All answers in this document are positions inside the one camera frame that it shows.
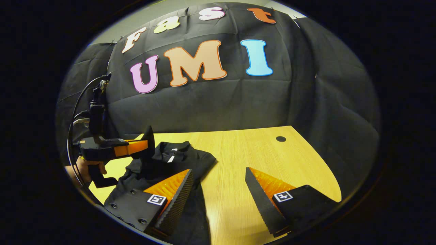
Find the orange letter m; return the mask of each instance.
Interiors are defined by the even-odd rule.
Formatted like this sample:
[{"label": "orange letter m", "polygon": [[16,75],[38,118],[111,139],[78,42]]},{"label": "orange letter m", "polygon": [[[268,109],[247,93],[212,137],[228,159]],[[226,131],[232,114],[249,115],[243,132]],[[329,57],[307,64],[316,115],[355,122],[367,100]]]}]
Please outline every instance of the orange letter m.
[{"label": "orange letter m", "polygon": [[201,66],[204,67],[204,73],[201,77],[205,80],[225,77],[227,72],[222,69],[218,53],[220,45],[221,42],[218,40],[204,41],[198,46],[194,57],[182,47],[167,50],[163,55],[170,60],[171,72],[173,73],[171,86],[182,86],[188,82],[188,79],[182,75],[182,69],[193,81],[198,79]]}]

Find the table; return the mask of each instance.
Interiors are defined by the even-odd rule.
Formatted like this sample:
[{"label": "table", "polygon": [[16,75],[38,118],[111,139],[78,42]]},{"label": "table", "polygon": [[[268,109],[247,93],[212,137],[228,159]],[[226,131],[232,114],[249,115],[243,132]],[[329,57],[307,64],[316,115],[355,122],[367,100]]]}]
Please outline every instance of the table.
[{"label": "table", "polygon": [[[286,141],[279,142],[276,137]],[[189,141],[198,150],[210,152],[217,162],[201,180],[212,245],[260,245],[274,238],[245,183],[245,168],[252,167],[295,187],[309,184],[334,201],[341,190],[333,173],[291,126],[197,133],[155,133],[156,146],[164,141]],[[119,178],[132,158],[116,159],[106,165],[105,177]],[[103,203],[114,189],[89,189]]]}]

